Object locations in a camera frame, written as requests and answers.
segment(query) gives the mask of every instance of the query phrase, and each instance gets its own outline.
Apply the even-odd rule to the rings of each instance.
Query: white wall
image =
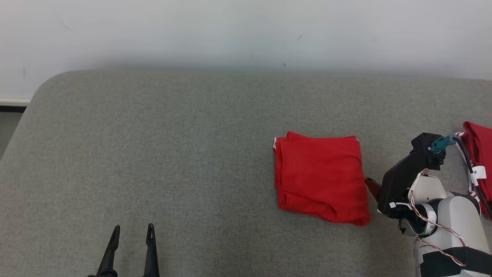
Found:
[[[0,99],[124,57],[492,79],[490,0],[0,0],[0,39]]]

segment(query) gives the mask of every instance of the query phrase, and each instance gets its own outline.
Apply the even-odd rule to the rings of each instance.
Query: fold in cloth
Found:
[[[277,138],[275,187],[280,209],[336,223],[367,225],[368,195],[355,136]]]
[[[492,129],[472,122],[464,122],[465,133],[461,137],[468,151],[468,155],[475,166],[484,166],[486,172],[492,173]],[[492,179],[477,179],[478,185],[483,190],[489,206],[492,205]]]

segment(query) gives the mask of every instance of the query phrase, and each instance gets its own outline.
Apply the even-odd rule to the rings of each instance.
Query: black cable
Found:
[[[458,137],[453,137],[453,139],[456,140],[456,142],[458,143],[458,146],[461,148],[461,150],[463,152],[464,159],[466,161],[466,166],[468,167],[470,174],[473,174],[473,168],[471,166],[470,157],[468,156],[468,151],[466,150],[466,147],[464,146],[463,141],[461,141],[461,139],[459,139]],[[485,209],[487,209],[487,213],[489,214],[489,218],[492,218],[492,209],[489,206],[489,203],[487,203],[487,199],[485,198],[484,191],[482,190],[482,188],[480,188],[480,186],[475,186],[475,187],[477,188],[478,197],[484,203]]]

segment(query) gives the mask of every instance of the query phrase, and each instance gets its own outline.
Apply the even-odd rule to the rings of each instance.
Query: red fabric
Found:
[[[275,187],[280,209],[321,219],[367,225],[368,195],[355,136],[277,138]]]
[[[492,175],[492,129],[466,121],[463,143],[473,166],[484,166],[486,173]],[[492,178],[478,179],[478,185],[484,191],[489,205],[492,205]]]

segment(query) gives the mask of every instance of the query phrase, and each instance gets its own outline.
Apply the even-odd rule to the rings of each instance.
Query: white baseboard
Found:
[[[28,98],[0,98],[0,106],[22,106],[27,107],[31,102]]]

